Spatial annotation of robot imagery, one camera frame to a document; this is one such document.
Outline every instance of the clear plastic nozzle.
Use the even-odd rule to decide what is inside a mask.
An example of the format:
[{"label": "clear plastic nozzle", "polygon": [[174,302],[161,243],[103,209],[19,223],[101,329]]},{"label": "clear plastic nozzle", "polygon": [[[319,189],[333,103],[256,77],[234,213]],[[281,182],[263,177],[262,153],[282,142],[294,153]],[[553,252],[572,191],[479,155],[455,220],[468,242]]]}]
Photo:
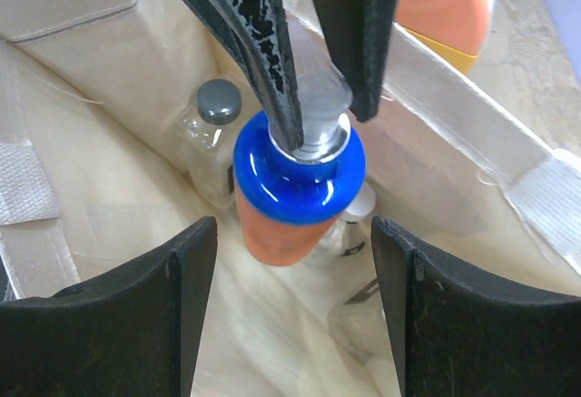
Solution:
[{"label": "clear plastic nozzle", "polygon": [[291,19],[288,26],[304,144],[285,154],[305,164],[327,162],[349,142],[350,122],[345,113],[353,96],[322,42],[296,19]]}]

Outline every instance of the bottle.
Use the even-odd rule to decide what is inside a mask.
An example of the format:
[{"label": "bottle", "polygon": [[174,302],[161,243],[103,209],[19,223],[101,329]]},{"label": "bottle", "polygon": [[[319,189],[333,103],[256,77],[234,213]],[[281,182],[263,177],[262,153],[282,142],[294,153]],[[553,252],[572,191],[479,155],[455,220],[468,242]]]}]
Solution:
[{"label": "bottle", "polygon": [[331,337],[362,364],[373,355],[389,358],[388,325],[375,279],[329,314]]},{"label": "bottle", "polygon": [[311,34],[289,22],[304,144],[278,144],[264,112],[234,148],[236,201],[249,252],[269,265],[307,254],[353,200],[365,179],[361,140],[345,114],[352,93]]},{"label": "bottle", "polygon": [[182,153],[196,191],[217,208],[234,203],[232,153],[243,125],[241,91],[231,81],[200,86],[177,120]]},{"label": "bottle", "polygon": [[371,214],[376,202],[373,188],[363,183],[355,199],[323,235],[304,263],[313,267],[327,266],[337,257],[352,256],[363,250],[369,237],[364,233],[361,221]]}]

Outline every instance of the clear plastic bottle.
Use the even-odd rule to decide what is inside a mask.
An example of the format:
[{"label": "clear plastic bottle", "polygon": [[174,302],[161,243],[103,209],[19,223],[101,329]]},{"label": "clear plastic bottle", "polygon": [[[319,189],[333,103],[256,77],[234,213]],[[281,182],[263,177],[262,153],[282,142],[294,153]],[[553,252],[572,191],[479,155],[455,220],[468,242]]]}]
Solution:
[{"label": "clear plastic bottle", "polygon": [[226,79],[204,83],[177,121],[182,153],[196,191],[225,209],[235,200],[232,153],[244,125],[240,89]]},{"label": "clear plastic bottle", "polygon": [[352,256],[365,247],[369,236],[363,231],[361,221],[368,217],[377,202],[375,192],[364,183],[355,199],[345,208],[331,228],[304,259],[305,265],[323,267],[331,265],[341,256]]}]

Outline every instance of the canvas tote bag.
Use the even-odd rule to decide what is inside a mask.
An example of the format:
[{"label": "canvas tote bag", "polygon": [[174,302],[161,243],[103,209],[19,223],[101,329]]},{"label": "canvas tote bag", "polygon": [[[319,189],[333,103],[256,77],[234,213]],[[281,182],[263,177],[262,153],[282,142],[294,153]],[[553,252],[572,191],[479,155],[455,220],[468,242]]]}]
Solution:
[{"label": "canvas tote bag", "polygon": [[[310,0],[287,11],[320,33]],[[197,86],[240,69],[180,0],[0,0],[0,255],[17,298],[47,296],[203,215],[219,251],[192,395],[399,395],[330,337],[330,308],[374,277],[251,258],[235,209],[183,179],[172,130]],[[355,124],[378,211],[493,273],[581,293],[581,169],[395,26],[379,115]]]}]

